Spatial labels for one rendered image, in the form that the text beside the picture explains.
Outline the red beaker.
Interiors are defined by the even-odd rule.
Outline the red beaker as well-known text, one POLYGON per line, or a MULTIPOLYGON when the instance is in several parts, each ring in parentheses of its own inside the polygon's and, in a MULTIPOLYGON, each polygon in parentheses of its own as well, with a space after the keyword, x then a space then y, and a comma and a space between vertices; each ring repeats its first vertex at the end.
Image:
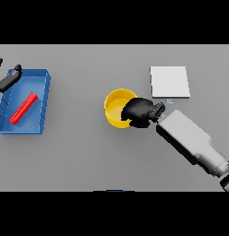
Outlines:
POLYGON ((17 108, 17 110, 12 114, 9 119, 9 122, 12 124, 17 124, 22 116, 28 111, 31 105, 38 99, 38 96, 35 93, 31 93, 17 108))

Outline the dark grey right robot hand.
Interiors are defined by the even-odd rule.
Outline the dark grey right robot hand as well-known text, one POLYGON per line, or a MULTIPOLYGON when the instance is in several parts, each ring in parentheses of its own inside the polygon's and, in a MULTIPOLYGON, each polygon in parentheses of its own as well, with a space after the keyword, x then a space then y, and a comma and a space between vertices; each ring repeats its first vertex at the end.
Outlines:
POLYGON ((121 120, 129 120, 129 125, 136 128, 148 128, 151 121, 156 123, 164 111, 162 102, 154 104, 148 99, 133 98, 121 111, 121 120))

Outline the yellow bowl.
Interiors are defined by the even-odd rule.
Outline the yellow bowl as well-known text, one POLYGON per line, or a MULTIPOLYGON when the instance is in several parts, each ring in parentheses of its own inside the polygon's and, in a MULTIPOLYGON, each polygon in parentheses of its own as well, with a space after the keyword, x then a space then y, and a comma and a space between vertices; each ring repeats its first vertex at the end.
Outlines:
POLYGON ((105 98, 103 103, 104 114, 107 122, 118 129, 129 127, 129 120, 121 120, 121 111, 126 104, 138 95, 130 89, 117 88, 111 91, 105 98))

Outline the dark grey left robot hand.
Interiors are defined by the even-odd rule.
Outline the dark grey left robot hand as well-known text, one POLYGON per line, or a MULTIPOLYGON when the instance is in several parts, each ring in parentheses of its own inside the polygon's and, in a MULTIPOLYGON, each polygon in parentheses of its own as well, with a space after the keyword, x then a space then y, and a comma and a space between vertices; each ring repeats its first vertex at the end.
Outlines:
POLYGON ((21 65, 16 65, 13 71, 9 75, 0 80, 0 93, 6 92, 9 88, 11 88, 14 84, 16 84, 20 80, 21 74, 22 74, 21 65))

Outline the pale square measuring scale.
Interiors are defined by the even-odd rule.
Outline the pale square measuring scale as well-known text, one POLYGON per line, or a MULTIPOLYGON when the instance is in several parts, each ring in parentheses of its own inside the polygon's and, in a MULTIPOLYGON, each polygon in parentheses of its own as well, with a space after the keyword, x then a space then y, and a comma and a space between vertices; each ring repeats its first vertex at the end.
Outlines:
POLYGON ((184 66, 151 66, 153 98, 189 98, 187 69, 184 66))

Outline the blue plastic tray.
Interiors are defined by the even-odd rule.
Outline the blue plastic tray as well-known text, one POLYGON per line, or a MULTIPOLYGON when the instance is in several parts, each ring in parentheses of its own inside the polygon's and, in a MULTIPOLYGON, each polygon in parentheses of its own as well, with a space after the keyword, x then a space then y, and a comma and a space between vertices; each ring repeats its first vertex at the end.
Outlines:
POLYGON ((50 81, 47 69, 22 70, 21 79, 1 95, 0 134, 42 134, 50 81))

